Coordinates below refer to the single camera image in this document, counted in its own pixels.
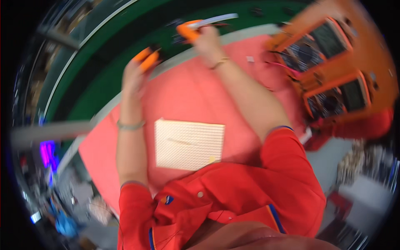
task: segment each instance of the red jacket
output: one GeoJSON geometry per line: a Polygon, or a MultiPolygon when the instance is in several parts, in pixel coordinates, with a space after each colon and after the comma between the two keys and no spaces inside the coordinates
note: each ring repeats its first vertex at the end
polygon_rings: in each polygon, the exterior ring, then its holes
{"type": "Polygon", "coordinates": [[[262,168],[211,164],[169,182],[154,199],[142,184],[124,184],[118,248],[181,249],[206,218],[224,224],[256,220],[314,237],[326,199],[293,131],[273,130],[260,157],[262,168]]]}

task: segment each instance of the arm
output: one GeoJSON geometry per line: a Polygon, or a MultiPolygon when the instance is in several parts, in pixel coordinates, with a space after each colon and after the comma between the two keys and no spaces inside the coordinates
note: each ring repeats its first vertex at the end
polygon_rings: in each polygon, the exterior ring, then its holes
{"type": "MultiPolygon", "coordinates": [[[[120,124],[135,126],[142,121],[142,106],[138,97],[142,73],[135,61],[130,61],[122,78],[120,124]]],[[[143,128],[119,129],[116,165],[120,184],[137,181],[148,185],[147,154],[143,128]]]]}
{"type": "MultiPolygon", "coordinates": [[[[206,65],[212,68],[226,54],[220,45],[216,28],[203,27],[201,32],[194,47],[206,65]]],[[[228,60],[218,65],[215,72],[261,141],[264,141],[271,129],[290,126],[284,108],[272,92],[252,79],[235,62],[228,60]]]]}

